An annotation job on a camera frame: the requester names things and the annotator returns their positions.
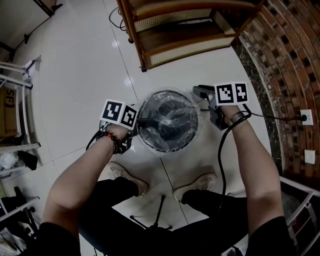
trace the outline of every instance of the wall switch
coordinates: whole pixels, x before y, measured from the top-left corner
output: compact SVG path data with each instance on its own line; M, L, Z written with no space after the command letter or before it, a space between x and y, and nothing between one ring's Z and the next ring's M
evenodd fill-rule
M307 164L316 163L316 152L314 150L304 150L304 162Z
M311 109L300 109L301 116L306 115L306 121L302 121L304 126L313 126L314 120L312 118Z

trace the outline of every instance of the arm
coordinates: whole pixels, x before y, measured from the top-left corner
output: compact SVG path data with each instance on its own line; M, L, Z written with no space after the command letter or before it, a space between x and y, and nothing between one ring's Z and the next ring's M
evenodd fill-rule
M240 109L237 106L224 106L222 111L230 118ZM234 127L232 133L247 197L248 228L251 235L264 223L284 215L280 177L275 162L247 120Z
M128 129L113 124L108 132L122 140ZM57 178L47 197L42 223L57 224L78 237L79 210L94 190L114 149L114 142L102 137Z

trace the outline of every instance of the person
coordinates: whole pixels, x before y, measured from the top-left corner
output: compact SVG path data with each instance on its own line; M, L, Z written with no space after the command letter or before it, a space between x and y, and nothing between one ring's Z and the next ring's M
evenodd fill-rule
M222 107L228 122L240 112ZM107 131L121 141L128 130L112 124ZM276 165L249 122L232 129L246 197L209 191L214 173L173 191L173 197L209 218L170 231L145 230L112 206L148 192L148 184L123 166L109 162L115 150L104 136L71 164L48 194L37 235L40 255L80 255L79 233L98 251L122 255L220 255L249 235L246 255L294 255L284 217ZM98 182L106 166L111 179Z

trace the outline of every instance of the foot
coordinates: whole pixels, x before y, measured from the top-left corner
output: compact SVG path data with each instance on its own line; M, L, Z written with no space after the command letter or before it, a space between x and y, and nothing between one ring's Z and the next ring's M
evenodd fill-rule
M133 177L122 165L116 163L116 162L108 162L106 165L106 171L109 174L109 177L112 180L115 180L118 177L126 178L129 181L134 182L139 190L138 196L144 195L149 188L148 183L144 182L143 180Z
M216 183L217 176L214 173L207 173L198 177L193 183L184 185L173 191L173 197L181 202L184 194L189 190L209 190Z

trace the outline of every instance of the beaded bracelet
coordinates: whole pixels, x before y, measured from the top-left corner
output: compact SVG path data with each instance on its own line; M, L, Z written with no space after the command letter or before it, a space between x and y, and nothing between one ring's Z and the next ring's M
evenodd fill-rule
M107 132L107 131L103 131L100 133L100 135L98 136L98 138L102 138L103 136L108 136L114 143L114 151L113 154L121 154L122 153L122 148L120 148L120 145L117 141L117 138L113 136L112 133Z
M117 138L113 136L113 134L111 132L108 133L107 135L114 143L114 152L113 154L120 154L120 146L119 143L117 141Z

